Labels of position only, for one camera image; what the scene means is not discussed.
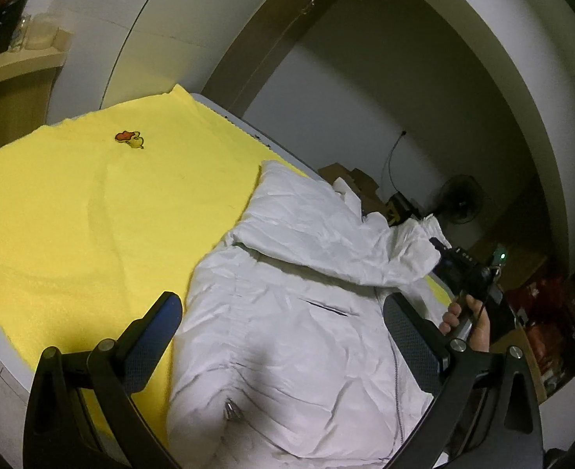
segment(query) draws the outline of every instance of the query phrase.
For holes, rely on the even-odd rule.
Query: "shelf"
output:
[[[0,82],[37,70],[61,67],[66,61],[66,55],[66,51],[59,51],[55,47],[1,53]]]

